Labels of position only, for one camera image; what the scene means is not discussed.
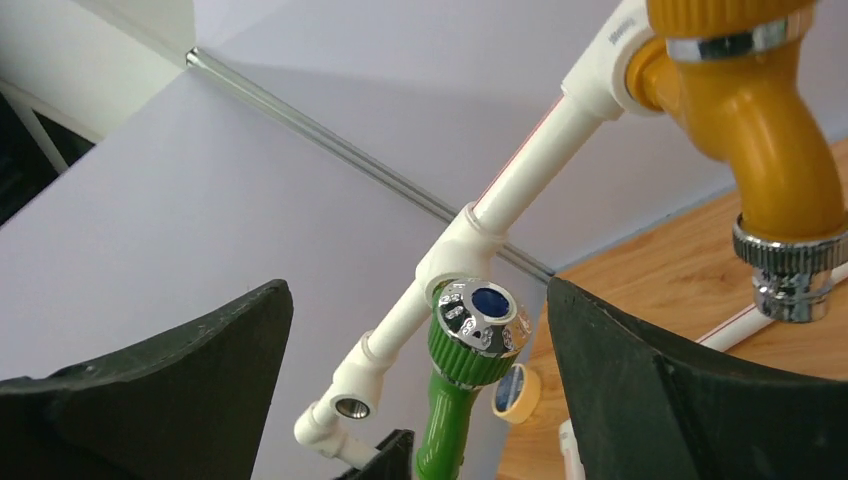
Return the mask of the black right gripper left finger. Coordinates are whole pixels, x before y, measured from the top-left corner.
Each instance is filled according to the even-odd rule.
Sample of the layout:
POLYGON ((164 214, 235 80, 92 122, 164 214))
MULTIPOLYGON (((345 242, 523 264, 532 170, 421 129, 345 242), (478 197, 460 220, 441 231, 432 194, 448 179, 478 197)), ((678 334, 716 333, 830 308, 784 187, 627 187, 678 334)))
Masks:
POLYGON ((5 479, 248 479, 293 318, 269 281, 195 320, 1 384, 5 479))

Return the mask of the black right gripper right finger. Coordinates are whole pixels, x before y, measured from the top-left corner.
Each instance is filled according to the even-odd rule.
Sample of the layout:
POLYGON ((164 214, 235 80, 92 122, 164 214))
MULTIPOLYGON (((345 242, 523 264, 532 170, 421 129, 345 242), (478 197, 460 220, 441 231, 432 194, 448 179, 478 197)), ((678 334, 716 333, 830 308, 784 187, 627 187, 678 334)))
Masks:
POLYGON ((843 479, 847 385, 739 359, 553 279, 549 329, 589 479, 843 479))

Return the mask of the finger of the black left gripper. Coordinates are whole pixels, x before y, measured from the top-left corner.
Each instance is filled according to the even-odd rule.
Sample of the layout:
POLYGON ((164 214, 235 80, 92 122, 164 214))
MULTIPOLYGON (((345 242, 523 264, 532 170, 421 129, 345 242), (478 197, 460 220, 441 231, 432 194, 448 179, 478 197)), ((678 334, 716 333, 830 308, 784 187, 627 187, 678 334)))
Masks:
POLYGON ((377 445, 377 455, 362 469, 349 468, 335 480, 412 480, 415 433, 396 429, 377 445))

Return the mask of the green water faucet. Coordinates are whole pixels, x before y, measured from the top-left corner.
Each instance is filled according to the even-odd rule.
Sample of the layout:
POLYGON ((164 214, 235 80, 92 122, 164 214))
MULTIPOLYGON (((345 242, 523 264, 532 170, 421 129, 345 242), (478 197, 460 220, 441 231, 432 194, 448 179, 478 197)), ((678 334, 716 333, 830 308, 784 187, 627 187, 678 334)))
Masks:
POLYGON ((509 291, 479 278, 442 282, 432 294, 431 309, 430 413, 414 469, 420 479, 457 479, 474 403, 484 387, 507 374, 532 329, 509 291))

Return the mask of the white PVC pipe frame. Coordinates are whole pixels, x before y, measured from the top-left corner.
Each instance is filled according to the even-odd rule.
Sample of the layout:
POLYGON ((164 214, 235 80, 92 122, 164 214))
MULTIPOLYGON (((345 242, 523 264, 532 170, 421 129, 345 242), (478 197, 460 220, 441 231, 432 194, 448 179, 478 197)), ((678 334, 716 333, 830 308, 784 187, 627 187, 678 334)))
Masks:
POLYGON ((293 434, 300 445, 356 469, 372 460, 378 450, 353 437, 343 423, 377 412, 385 375, 399 352, 422 326, 429 329, 436 287, 457 278, 490 281, 490 262, 509 229, 603 123, 626 112, 666 114, 642 106, 626 85, 630 62, 654 36, 648 2, 622 1, 611 12, 545 116, 479 198, 449 223, 420 260, 412 284, 359 338, 326 392, 296 420, 293 434))

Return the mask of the yellow water faucet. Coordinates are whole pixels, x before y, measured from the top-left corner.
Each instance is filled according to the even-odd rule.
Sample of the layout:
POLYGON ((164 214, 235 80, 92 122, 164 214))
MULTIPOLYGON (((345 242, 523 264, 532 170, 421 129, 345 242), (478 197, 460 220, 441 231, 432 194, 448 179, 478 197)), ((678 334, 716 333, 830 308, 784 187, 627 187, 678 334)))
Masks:
POLYGON ((847 210, 832 151, 797 86, 812 1, 650 1, 653 38, 626 73, 630 95, 672 117, 732 170, 736 255, 757 309, 786 323, 822 318, 847 260, 847 210))

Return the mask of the masking tape roll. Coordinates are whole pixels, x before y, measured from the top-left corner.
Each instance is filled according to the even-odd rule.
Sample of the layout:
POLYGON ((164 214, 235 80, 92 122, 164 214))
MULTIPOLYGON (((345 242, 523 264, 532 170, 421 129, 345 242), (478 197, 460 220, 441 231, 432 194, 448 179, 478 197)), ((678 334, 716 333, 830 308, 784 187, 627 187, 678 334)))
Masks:
POLYGON ((525 364, 516 363, 496 384, 491 399, 492 411, 509 424, 524 423, 538 405, 541 391, 540 376, 525 364))

